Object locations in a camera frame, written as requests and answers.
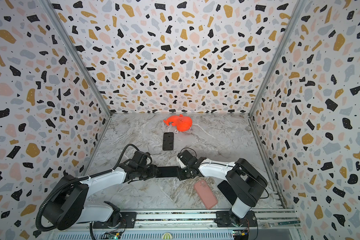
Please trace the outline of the black phone case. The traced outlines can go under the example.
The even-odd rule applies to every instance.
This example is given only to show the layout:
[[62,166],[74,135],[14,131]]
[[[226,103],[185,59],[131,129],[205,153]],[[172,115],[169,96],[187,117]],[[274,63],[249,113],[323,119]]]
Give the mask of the black phone case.
[[174,133],[168,132],[163,135],[163,151],[172,151],[174,149]]

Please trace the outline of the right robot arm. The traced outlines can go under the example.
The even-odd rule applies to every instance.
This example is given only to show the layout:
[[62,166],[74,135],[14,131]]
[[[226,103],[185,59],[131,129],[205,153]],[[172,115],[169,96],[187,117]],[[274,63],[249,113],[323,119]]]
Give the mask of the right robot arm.
[[179,180],[195,177],[213,177],[227,181],[230,189],[236,194],[230,211],[231,224],[240,226],[245,215],[255,207],[268,185],[267,180],[247,160],[236,162],[218,162],[208,158],[197,159],[189,151],[184,150],[177,155],[180,164]]

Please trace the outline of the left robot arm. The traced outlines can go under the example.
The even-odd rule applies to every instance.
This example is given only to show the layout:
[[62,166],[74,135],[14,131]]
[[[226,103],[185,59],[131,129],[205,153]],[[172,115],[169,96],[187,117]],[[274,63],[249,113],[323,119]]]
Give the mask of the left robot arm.
[[152,161],[149,153],[135,151],[131,159],[118,160],[109,170],[79,178],[62,177],[38,210],[37,230],[62,231],[75,224],[90,223],[92,226],[95,222],[108,228],[120,227],[124,221],[119,207],[109,201],[90,205],[89,197],[114,185],[161,177],[159,167]]

